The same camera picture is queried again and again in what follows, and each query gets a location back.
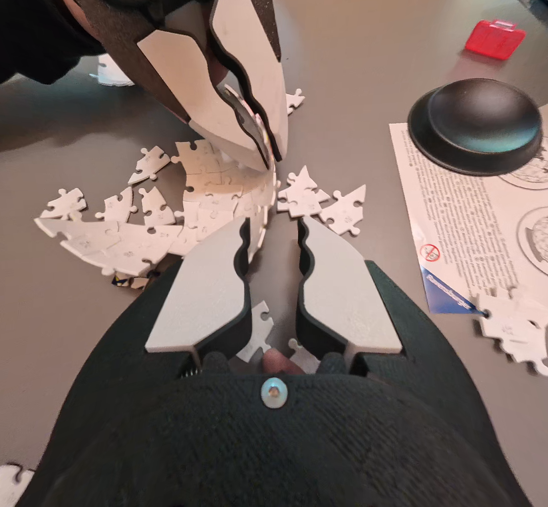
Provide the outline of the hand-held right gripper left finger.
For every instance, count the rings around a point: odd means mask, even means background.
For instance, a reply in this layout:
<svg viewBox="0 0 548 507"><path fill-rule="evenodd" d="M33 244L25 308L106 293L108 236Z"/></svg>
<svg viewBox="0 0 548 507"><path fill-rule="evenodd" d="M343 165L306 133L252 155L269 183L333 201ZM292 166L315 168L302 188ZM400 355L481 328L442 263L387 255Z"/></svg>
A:
<svg viewBox="0 0 548 507"><path fill-rule="evenodd" d="M208 236L182 261L145 344L148 353L211 352L230 359L252 333L246 279L250 218L238 217Z"/></svg>

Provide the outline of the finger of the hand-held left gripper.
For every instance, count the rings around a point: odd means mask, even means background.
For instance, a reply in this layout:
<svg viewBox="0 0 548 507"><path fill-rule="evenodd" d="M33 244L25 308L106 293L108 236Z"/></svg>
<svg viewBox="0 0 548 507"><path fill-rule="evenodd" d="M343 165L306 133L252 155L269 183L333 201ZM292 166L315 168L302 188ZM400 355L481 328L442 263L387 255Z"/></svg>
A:
<svg viewBox="0 0 548 507"><path fill-rule="evenodd" d="M284 73L252 0L214 0L209 25L220 61L231 67L244 100L260 115L275 159L282 161L288 148Z"/></svg>
<svg viewBox="0 0 548 507"><path fill-rule="evenodd" d="M138 42L138 48L188 115L189 126L238 163L272 170L272 155L262 123L232 87L217 80L206 55L202 10L175 10L164 26Z"/></svg>

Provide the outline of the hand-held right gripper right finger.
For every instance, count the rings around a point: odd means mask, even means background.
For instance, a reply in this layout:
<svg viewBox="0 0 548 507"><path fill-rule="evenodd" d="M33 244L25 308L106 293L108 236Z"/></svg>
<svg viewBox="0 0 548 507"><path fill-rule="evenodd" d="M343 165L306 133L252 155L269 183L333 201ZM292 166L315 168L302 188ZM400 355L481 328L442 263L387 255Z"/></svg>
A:
<svg viewBox="0 0 548 507"><path fill-rule="evenodd" d="M361 256L336 233L305 216L298 220L296 334L318 360L339 353L400 354L401 340Z"/></svg>

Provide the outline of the assembled curved puzzle section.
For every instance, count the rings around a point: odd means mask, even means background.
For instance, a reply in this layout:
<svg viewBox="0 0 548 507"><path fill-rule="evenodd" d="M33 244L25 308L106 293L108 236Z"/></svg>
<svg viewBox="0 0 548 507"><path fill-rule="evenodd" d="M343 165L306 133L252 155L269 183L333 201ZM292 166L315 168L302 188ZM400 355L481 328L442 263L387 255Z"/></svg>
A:
<svg viewBox="0 0 548 507"><path fill-rule="evenodd" d="M263 172L246 167L215 149L207 140L176 142L178 154L172 163L186 173L182 211L182 231L169 253L186 256L206 237L237 217L250 219L249 263L264 243L269 211L280 187L273 157Z"/></svg>

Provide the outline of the white puzzle pieces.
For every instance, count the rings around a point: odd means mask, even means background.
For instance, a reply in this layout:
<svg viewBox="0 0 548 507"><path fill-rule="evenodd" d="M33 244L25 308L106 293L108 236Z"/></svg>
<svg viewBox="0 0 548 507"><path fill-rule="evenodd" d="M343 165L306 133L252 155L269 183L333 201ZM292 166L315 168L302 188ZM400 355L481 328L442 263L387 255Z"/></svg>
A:
<svg viewBox="0 0 548 507"><path fill-rule="evenodd" d="M79 188L59 189L36 218L183 226L178 152L141 152L94 220ZM322 208L330 196L303 167L275 204L356 235L365 196L365 185L336 191ZM402 352L318 360L296 334L290 360L305 374L272 375L235 374L219 352L196 362L145 350L186 256L131 277L144 292L86 359L36 470L1 465L1 506L531 506L458 355L373 261ZM251 338L235 355L245 362L270 349L268 310L251 306Z"/></svg>

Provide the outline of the person's left forearm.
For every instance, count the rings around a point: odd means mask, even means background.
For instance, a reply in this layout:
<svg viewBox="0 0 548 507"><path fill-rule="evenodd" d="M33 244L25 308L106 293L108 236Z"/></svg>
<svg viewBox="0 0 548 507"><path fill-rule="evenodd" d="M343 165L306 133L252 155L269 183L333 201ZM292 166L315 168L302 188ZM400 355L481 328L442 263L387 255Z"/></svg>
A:
<svg viewBox="0 0 548 507"><path fill-rule="evenodd" d="M1 84L20 74L51 85L104 52L63 0L1 0Z"/></svg>

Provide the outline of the person's right hand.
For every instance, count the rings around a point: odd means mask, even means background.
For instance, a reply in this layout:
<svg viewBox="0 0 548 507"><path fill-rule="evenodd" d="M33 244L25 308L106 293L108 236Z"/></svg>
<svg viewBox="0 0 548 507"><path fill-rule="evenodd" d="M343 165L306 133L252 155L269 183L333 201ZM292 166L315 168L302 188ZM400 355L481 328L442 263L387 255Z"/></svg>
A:
<svg viewBox="0 0 548 507"><path fill-rule="evenodd" d="M264 374L304 375L305 372L275 348L267 350L261 359Z"/></svg>

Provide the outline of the printed instruction leaflet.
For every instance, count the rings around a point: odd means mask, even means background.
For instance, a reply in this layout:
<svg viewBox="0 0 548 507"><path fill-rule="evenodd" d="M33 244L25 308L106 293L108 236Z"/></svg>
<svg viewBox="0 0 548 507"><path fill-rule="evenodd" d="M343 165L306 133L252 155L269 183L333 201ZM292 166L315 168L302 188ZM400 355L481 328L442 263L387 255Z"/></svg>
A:
<svg viewBox="0 0 548 507"><path fill-rule="evenodd" d="M475 313L477 296L524 290L547 307L547 106L537 155L501 176L475 177L430 162L406 123L389 130L428 308Z"/></svg>

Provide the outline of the black round display stand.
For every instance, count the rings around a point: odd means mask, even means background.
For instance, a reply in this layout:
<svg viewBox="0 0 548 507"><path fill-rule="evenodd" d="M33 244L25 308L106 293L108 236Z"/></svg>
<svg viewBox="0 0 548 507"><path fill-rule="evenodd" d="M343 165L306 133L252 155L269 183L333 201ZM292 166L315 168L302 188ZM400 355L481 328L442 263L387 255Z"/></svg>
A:
<svg viewBox="0 0 548 507"><path fill-rule="evenodd" d="M478 177L522 168L537 156L543 141L535 102L495 79L463 79L428 92L411 108L407 126L429 161Z"/></svg>

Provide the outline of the small red plastic case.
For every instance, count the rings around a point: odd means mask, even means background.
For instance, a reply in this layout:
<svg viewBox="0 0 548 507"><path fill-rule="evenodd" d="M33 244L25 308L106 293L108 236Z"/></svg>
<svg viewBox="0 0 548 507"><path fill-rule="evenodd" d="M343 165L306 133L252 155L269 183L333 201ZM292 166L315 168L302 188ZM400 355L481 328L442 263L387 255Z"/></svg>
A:
<svg viewBox="0 0 548 507"><path fill-rule="evenodd" d="M526 38L526 31L517 24L500 19L479 21L471 31L464 49L481 56L505 61Z"/></svg>

